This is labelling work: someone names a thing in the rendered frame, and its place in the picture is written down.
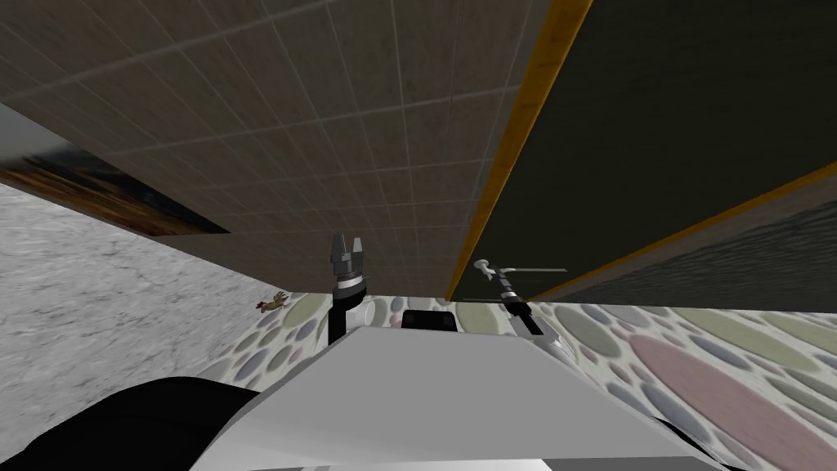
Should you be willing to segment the pastel pebble pattern rug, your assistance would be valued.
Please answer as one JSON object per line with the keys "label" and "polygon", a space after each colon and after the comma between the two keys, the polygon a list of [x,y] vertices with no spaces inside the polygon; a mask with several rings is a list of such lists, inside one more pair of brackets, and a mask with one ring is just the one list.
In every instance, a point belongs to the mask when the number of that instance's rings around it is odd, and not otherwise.
{"label": "pastel pebble pattern rug", "polygon": [[[199,377],[260,390],[321,349],[332,297],[291,293]],[[504,306],[371,297],[373,325],[408,309],[452,312],[460,331],[514,335]],[[732,466],[837,471],[837,314],[530,303],[580,368],[624,403],[667,419]]]}

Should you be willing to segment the dark brown wall picture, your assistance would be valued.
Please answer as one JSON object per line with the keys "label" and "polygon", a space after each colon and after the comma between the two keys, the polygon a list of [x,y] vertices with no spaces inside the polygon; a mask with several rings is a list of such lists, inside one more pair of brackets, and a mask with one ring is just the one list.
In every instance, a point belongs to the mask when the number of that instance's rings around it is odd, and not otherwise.
{"label": "dark brown wall picture", "polygon": [[0,183],[148,237],[225,230],[0,104]]}

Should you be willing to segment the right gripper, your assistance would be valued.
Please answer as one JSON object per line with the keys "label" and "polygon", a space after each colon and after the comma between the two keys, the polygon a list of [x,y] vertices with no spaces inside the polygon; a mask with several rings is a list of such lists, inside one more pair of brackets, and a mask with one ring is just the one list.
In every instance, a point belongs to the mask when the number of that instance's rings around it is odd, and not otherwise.
{"label": "right gripper", "polygon": [[514,272],[514,268],[501,268],[491,266],[485,259],[479,259],[473,263],[473,266],[479,270],[488,279],[492,278],[496,287],[499,289],[499,298],[502,303],[521,303],[522,298],[516,293],[512,282],[508,278],[508,273]]}

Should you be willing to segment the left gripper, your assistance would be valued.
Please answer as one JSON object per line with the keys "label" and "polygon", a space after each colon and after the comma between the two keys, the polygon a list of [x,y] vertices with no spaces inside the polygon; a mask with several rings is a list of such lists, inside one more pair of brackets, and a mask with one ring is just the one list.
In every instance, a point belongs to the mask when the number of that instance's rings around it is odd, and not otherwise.
{"label": "left gripper", "polygon": [[355,237],[352,242],[352,251],[346,251],[344,234],[337,234],[332,240],[332,264],[333,273],[339,283],[362,276],[364,250],[360,237]]}

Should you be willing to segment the dark green door leaf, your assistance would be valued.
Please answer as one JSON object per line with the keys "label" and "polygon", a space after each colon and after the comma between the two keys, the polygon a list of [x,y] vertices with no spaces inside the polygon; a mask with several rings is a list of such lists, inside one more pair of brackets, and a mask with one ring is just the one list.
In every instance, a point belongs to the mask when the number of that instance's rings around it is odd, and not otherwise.
{"label": "dark green door leaf", "polygon": [[593,0],[472,259],[523,298],[837,312],[837,0]]}

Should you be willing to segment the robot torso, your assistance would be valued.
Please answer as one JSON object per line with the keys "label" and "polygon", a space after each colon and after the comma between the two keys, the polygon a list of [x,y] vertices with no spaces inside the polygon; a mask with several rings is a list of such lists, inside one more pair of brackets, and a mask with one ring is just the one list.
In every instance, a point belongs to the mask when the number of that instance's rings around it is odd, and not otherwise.
{"label": "robot torso", "polygon": [[190,471],[726,471],[556,346],[358,326],[260,392]]}

